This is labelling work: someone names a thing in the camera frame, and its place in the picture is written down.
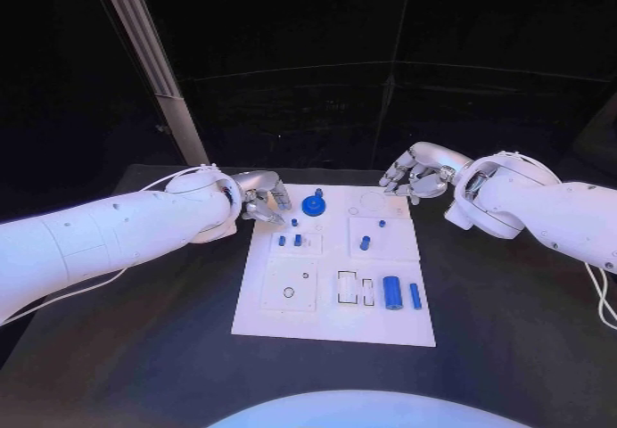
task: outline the table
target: table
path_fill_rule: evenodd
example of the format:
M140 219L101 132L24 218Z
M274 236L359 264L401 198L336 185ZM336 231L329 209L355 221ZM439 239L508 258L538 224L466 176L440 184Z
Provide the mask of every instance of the table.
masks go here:
M132 166L117 193L179 169ZM326 185L374 185L383 174L277 172ZM364 389L534 426L615 426L617 332L599 320L583 263L528 232L504 241L459 229L450 201L411 208L436 348L231 335L254 226L238 220L234 236L39 311L0 372L0 425L197 427L293 394Z

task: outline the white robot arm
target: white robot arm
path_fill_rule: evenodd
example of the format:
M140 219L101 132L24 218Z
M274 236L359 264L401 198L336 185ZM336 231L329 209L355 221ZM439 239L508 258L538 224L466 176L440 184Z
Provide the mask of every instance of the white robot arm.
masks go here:
M165 192L148 189L172 179ZM0 324L34 300L94 276L235 233L244 218L284 224L292 208L277 173L227 176L214 167L172 174L140 192L0 225Z
M410 172L410 184L398 180ZM437 144L411 146L380 182L385 194L420 198L455 185L446 219L514 239L527 227L540 242L590 265L617 267L617 191L586 183L563 183L530 157L501 152L476 161Z

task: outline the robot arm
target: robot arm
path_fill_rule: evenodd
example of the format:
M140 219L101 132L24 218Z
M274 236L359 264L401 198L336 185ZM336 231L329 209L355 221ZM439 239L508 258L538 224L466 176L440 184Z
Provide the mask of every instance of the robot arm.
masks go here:
M410 184L398 180L410 172ZM518 153L501 152L472 161L432 143L417 143L398 158L380 185L385 194L420 198L455 185L446 219L465 229L514 239L527 227L540 242L590 265L617 267L617 191L564 183L551 170Z
M0 225L0 324L71 284L156 259L188 243L234 234L244 202L246 218L284 224L267 206L270 191L279 207L292 208L277 173L227 176L217 167L202 166L166 178L172 181L165 192L146 190L150 185Z

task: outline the white board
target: white board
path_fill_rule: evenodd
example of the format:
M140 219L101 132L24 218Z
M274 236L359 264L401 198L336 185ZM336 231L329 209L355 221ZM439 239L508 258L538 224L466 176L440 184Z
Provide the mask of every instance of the white board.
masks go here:
M381 187L286 186L293 209L280 214L287 225L256 222L231 333L436 346L407 199L385 197ZM318 187L325 193L326 212L312 218L303 214L302 203ZM293 218L297 227L292 226ZM302 246L295 245L296 235L303 237ZM367 251L361 250L365 235L371 236ZM341 285L339 272L355 273L342 274L348 279ZM400 278L401 310L387 309L385 276ZM414 309L411 283L419 285L421 309ZM341 286L346 301L354 300L349 293L357 289L358 303L339 303Z

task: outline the robotic hand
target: robotic hand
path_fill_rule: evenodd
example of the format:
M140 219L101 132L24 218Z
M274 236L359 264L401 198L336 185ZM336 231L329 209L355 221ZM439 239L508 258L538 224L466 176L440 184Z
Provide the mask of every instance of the robotic hand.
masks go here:
M165 192L149 190L168 179ZM202 165L139 192L0 225L0 324L26 304L71 284L124 272L189 242L234 234L244 202L244 218L283 225L267 206L269 192L279 208L290 210L276 172L228 176L217 166Z
M398 181L410 170L410 183ZM617 191L563 183L530 157L501 152L473 161L437 144L420 142L403 153L380 181L385 194L420 198L455 185L446 219L514 239L527 227L540 242L600 269L617 270Z

